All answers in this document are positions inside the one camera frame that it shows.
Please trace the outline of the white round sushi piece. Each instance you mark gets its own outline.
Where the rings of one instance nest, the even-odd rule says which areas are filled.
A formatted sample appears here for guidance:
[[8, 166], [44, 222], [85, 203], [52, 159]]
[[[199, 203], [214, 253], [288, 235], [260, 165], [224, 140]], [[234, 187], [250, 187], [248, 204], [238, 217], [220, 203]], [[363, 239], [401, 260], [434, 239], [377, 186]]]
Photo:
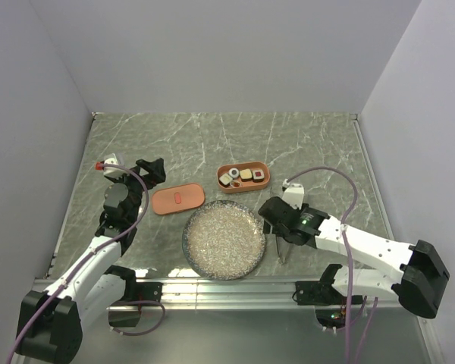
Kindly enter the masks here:
[[238, 168], [231, 168], [228, 173], [232, 178], [238, 178], [240, 175], [240, 171]]

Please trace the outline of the orange lunch box base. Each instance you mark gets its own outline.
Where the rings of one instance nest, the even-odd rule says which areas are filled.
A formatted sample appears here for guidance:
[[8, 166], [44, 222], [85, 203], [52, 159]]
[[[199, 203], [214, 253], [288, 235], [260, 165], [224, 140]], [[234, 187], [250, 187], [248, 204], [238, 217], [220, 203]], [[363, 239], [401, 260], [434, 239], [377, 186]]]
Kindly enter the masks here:
[[[242, 181], [240, 179], [240, 175], [239, 175], [238, 178], [233, 178], [233, 180], [238, 180], [239, 182], [241, 182], [242, 185], [243, 185], [242, 187], [233, 188], [230, 185], [224, 187], [224, 186], [222, 186], [219, 183], [218, 178], [222, 174], [228, 173], [231, 168], [238, 168], [239, 171], [243, 170], [243, 169], [246, 169], [246, 168], [249, 168], [251, 170], [259, 168], [259, 169], [262, 169], [264, 171], [265, 179], [264, 179], [263, 182], [259, 182], [259, 183], [254, 182], [253, 179], [249, 180], [249, 181]], [[231, 165], [222, 165], [217, 170], [218, 186], [219, 186], [220, 190], [223, 193], [226, 193], [226, 194], [230, 194], [230, 193], [245, 193], [245, 192], [251, 192], [251, 191], [256, 191], [256, 190], [264, 190], [269, 185], [270, 177], [271, 176], [270, 176], [270, 171], [268, 169], [268, 166], [265, 163], [263, 163], [263, 162], [242, 162], [242, 163], [235, 163], [235, 164], [231, 164]]]

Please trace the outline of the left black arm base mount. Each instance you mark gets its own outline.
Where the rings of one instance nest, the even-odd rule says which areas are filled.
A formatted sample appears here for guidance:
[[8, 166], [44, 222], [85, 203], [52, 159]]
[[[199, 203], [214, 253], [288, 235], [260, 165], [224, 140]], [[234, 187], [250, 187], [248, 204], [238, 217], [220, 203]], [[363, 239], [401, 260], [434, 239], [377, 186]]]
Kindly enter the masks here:
[[136, 283], [133, 298], [139, 301], [160, 302], [162, 299], [163, 283], [157, 281], [141, 281]]

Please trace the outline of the cream topped sushi piece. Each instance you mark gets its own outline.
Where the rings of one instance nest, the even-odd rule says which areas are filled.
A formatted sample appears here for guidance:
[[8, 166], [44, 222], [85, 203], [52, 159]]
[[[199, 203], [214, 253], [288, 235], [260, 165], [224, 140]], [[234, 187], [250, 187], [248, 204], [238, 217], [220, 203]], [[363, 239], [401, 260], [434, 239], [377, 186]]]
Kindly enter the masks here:
[[240, 170], [240, 179], [242, 181], [249, 181], [253, 179], [253, 173], [252, 170], [249, 168]]

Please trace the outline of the orange lunch box lid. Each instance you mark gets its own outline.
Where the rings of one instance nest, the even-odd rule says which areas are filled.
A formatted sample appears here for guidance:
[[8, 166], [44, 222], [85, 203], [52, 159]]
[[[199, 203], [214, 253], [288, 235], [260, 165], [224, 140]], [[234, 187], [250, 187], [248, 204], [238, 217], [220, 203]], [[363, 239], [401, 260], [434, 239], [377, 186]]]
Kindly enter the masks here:
[[157, 215], [170, 215], [199, 208], [205, 200], [204, 189], [199, 184], [184, 184], [156, 191], [151, 206]]

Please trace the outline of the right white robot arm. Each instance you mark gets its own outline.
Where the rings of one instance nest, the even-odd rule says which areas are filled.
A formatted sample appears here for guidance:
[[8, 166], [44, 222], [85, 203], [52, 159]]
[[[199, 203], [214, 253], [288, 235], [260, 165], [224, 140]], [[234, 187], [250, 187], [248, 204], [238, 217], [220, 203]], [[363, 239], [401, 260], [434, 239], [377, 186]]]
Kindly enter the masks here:
[[419, 240], [401, 243], [344, 225], [335, 217], [303, 205], [291, 207], [279, 197], [259, 209], [265, 231], [297, 246], [308, 245], [350, 257], [364, 269], [341, 267], [319, 284], [324, 301], [336, 303], [347, 292], [397, 299], [414, 315], [433, 319], [438, 313], [450, 273], [435, 247]]

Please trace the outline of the orange topped sushi cup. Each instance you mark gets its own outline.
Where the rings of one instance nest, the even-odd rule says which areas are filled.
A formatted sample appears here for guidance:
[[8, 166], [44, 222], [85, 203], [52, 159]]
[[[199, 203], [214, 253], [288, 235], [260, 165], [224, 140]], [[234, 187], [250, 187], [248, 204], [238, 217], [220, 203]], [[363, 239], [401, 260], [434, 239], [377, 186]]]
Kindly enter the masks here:
[[232, 181], [230, 182], [230, 186], [233, 187], [233, 188], [240, 188], [240, 187], [242, 187], [243, 185], [242, 185], [242, 183], [239, 182], [238, 180], [232, 180]]

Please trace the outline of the red topped sushi piece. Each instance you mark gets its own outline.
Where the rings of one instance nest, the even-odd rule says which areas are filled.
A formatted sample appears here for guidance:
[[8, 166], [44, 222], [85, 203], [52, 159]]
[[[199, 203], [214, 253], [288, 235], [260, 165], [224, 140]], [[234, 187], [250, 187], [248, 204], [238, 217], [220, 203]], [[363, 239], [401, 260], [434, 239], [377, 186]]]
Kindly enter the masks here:
[[256, 183], [263, 182], [265, 179], [265, 173], [262, 169], [253, 169], [252, 170], [253, 181]]

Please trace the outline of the metal tongs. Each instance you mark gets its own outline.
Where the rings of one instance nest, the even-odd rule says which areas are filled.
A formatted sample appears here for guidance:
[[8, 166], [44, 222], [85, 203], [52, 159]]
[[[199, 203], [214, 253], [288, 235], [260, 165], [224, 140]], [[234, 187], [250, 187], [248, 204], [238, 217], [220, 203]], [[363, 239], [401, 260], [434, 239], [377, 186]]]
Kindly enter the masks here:
[[288, 258], [290, 257], [291, 251], [293, 249], [293, 244], [288, 243], [282, 237], [276, 236], [275, 237], [275, 246], [276, 246], [276, 253], [278, 256], [278, 263], [280, 265], [285, 265], [287, 263]]

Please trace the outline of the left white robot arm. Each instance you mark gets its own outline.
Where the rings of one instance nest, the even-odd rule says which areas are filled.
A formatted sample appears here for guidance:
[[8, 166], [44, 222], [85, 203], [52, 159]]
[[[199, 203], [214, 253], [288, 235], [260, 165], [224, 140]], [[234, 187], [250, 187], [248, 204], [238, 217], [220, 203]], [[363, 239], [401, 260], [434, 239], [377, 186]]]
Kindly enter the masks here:
[[15, 354], [48, 363], [69, 363], [77, 355], [88, 324], [111, 304], [135, 304], [134, 270], [115, 263], [128, 250], [149, 205], [149, 190], [166, 180], [164, 160], [136, 161], [125, 168], [115, 155], [96, 164], [111, 181], [105, 191], [99, 226], [80, 258], [41, 292], [22, 300]]

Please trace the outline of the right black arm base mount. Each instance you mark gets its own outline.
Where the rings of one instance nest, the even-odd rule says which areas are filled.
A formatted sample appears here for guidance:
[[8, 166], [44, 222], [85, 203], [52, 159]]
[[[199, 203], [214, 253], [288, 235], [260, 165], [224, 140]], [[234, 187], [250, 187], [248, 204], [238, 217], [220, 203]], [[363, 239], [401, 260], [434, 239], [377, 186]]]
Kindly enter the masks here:
[[321, 281], [296, 281], [292, 300], [298, 306], [345, 306], [347, 297]]

